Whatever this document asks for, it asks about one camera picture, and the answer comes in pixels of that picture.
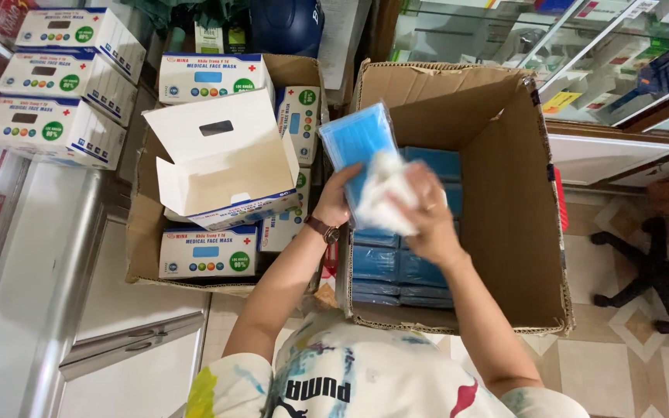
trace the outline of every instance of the wristwatch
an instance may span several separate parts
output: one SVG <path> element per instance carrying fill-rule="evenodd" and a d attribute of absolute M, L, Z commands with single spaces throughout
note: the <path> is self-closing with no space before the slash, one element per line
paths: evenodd
<path fill-rule="evenodd" d="M 307 216 L 303 223 L 310 226 L 314 231 L 321 233 L 327 245 L 334 244 L 340 238 L 340 230 L 337 227 L 329 226 L 311 215 Z"/>

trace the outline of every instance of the white t-shirt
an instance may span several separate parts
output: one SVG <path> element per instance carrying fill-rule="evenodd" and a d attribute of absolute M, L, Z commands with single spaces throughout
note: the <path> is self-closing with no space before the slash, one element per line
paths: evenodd
<path fill-rule="evenodd" d="M 521 387 L 497 399 L 422 334 L 310 315 L 278 352 L 240 353 L 205 367 L 186 418 L 589 418 L 570 397 Z"/>

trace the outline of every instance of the paper document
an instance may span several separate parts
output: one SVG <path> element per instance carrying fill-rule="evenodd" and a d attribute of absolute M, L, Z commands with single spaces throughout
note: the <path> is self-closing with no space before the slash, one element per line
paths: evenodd
<path fill-rule="evenodd" d="M 321 0 L 324 10 L 324 32 L 319 45 L 324 86 L 338 90 L 342 85 L 347 50 L 358 11 L 358 0 Z"/>

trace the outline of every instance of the medical face mask box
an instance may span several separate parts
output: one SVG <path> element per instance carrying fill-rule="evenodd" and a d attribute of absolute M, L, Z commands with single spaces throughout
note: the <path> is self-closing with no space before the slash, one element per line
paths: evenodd
<path fill-rule="evenodd" d="M 0 147 L 36 161 L 115 170 L 124 139 L 84 100 L 0 95 Z"/>
<path fill-rule="evenodd" d="M 15 42 L 22 48 L 91 51 L 105 59 L 133 84 L 144 64 L 146 50 L 105 7 L 30 10 Z"/>
<path fill-rule="evenodd" d="M 265 88 L 275 102 L 262 54 L 165 52 L 159 71 L 159 101 L 181 104 Z"/>
<path fill-rule="evenodd" d="M 265 219 L 259 233 L 261 252 L 281 252 L 301 232 L 303 220 L 309 214 L 309 188 L 311 187 L 311 169 L 302 168 L 298 173 L 296 194 L 291 194 L 285 212 Z"/>
<path fill-rule="evenodd" d="M 144 111 L 174 164 L 156 158 L 161 204 L 209 231 L 290 207 L 298 163 L 265 89 Z"/>
<path fill-rule="evenodd" d="M 122 127 L 128 126 L 137 90 L 97 53 L 28 50 L 12 56 L 0 91 L 55 98 L 84 98 Z"/>
<path fill-rule="evenodd" d="M 276 90 L 278 129 L 291 134 L 298 164 L 311 166 L 317 151 L 314 132 L 319 126 L 319 88 L 312 86 L 284 87 Z"/>
<path fill-rule="evenodd" d="M 159 255 L 162 279 L 254 276 L 257 226 L 209 232 L 200 227 L 164 230 Z"/>

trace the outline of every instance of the glass display case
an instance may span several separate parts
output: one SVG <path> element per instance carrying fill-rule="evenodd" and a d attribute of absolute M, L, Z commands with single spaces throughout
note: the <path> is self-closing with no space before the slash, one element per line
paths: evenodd
<path fill-rule="evenodd" d="M 669 100 L 669 0 L 405 2 L 390 59 L 531 69 L 549 120 L 626 127 Z"/>

